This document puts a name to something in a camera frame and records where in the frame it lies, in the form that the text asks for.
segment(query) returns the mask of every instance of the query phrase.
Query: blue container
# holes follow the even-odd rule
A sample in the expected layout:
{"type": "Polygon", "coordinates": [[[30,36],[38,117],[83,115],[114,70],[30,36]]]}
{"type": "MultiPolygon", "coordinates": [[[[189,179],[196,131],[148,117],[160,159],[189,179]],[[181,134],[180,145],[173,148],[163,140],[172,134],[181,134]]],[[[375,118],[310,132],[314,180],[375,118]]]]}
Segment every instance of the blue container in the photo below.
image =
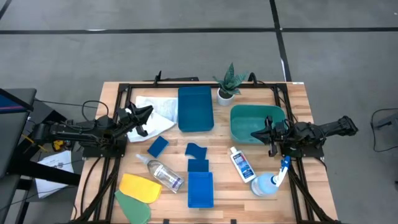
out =
{"type": "Polygon", "coordinates": [[[284,111],[274,105],[236,105],[231,109],[231,138],[240,144],[263,144],[250,134],[266,127],[267,116],[272,116],[272,127],[275,122],[285,119],[284,111]]]}
{"type": "Polygon", "coordinates": [[[213,173],[188,173],[188,208],[213,208],[213,173]]]}
{"type": "Polygon", "coordinates": [[[182,132],[210,131],[214,126],[210,86],[178,89],[178,128],[182,132]]]}

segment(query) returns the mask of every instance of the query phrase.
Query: plastic bottle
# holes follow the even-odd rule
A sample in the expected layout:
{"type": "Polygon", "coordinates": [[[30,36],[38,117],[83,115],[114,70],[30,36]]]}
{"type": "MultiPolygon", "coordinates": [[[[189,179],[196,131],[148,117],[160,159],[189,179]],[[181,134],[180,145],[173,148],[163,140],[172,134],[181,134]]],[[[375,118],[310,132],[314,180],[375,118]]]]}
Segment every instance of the plastic bottle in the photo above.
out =
{"type": "Polygon", "coordinates": [[[263,197],[266,195],[274,194],[278,191],[290,164],[290,156],[286,156],[281,160],[281,167],[279,174],[265,173],[257,177],[251,182],[251,190],[257,196],[263,197]]]}
{"type": "Polygon", "coordinates": [[[249,162],[246,160],[242,151],[237,151],[235,147],[231,147],[231,160],[238,170],[239,175],[242,177],[243,182],[247,183],[256,178],[256,174],[251,168],[249,162]]]}
{"type": "Polygon", "coordinates": [[[149,159],[140,154],[137,154],[136,157],[145,165],[147,165],[150,174],[152,174],[163,185],[168,187],[172,192],[177,193],[177,191],[183,185],[184,179],[177,175],[170,168],[165,166],[163,163],[155,159],[149,159]]]}

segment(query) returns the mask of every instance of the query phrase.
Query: concrete floor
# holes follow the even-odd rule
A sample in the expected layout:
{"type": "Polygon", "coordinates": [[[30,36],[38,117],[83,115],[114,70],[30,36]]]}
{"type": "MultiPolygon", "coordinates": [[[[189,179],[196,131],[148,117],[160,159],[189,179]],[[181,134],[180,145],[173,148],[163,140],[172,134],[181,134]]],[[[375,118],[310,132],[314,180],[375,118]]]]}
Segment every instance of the concrete floor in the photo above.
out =
{"type": "MultiPolygon", "coordinates": [[[[393,0],[276,3],[282,27],[398,27],[393,0]]],[[[179,27],[273,27],[273,21],[267,0],[12,0],[0,20],[0,30],[179,27]]],[[[398,149],[373,152],[369,120],[377,109],[398,107],[398,32],[283,37],[292,79],[305,82],[315,122],[348,115],[359,128],[354,137],[325,144],[340,220],[396,223],[398,149]]],[[[1,87],[34,87],[38,98],[66,103],[98,99],[104,81],[147,80],[159,70],[168,78],[211,80],[230,62],[260,80],[284,80],[274,33],[0,35],[0,49],[1,87]]],[[[79,108],[52,106],[81,119],[79,108]]],[[[398,144],[391,133],[377,132],[379,149],[398,144]]],[[[25,223],[67,221],[75,192],[32,203],[25,223]]]]}

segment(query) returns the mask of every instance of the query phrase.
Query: green bowl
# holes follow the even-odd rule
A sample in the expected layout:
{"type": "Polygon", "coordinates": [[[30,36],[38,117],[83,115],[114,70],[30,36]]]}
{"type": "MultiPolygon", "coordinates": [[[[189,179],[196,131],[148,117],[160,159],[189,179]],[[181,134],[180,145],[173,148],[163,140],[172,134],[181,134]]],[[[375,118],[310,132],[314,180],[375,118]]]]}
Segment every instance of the green bowl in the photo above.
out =
{"type": "Polygon", "coordinates": [[[274,105],[236,105],[231,109],[230,128],[232,140],[240,144],[263,144],[250,134],[264,129],[267,116],[275,122],[285,119],[284,111],[274,105]]]}

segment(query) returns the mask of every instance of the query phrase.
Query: yellow cloth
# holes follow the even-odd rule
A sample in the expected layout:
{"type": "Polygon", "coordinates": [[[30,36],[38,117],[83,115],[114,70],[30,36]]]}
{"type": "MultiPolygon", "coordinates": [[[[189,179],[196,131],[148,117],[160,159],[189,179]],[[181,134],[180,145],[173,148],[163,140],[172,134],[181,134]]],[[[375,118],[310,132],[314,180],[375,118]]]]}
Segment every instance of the yellow cloth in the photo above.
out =
{"type": "Polygon", "coordinates": [[[152,203],[159,198],[162,186],[137,175],[123,174],[119,190],[140,202],[152,203]]]}

